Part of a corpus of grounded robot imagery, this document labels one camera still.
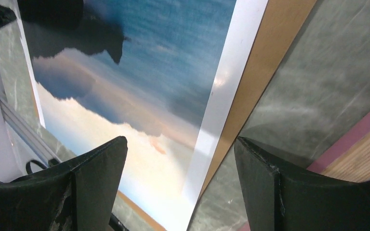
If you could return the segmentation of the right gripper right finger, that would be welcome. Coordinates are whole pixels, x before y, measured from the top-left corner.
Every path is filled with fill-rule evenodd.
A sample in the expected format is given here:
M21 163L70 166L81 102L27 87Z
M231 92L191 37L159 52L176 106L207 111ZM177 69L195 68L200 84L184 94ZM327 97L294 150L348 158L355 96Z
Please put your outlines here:
M234 149L252 231L370 231L370 180L320 175L245 137Z

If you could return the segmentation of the blue sky ocean photo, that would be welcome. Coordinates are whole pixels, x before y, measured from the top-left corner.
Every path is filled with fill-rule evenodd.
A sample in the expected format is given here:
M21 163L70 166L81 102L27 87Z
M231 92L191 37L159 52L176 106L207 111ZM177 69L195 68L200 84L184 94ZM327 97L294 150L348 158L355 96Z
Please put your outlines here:
M41 124L76 155L124 136L119 191L185 231L266 0L18 0Z

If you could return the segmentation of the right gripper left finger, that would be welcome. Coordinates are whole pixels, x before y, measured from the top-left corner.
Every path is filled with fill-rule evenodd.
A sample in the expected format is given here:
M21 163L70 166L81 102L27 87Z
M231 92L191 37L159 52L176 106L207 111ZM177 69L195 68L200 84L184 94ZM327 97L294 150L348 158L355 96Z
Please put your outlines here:
M128 152L118 136L47 169L0 182L0 231L105 231Z

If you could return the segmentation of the pink wooden picture frame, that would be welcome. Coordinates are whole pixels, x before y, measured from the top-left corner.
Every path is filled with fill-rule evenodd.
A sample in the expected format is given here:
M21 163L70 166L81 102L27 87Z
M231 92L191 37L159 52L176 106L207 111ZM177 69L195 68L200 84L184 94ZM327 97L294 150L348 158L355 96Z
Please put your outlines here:
M369 181L370 112L306 169L349 182Z

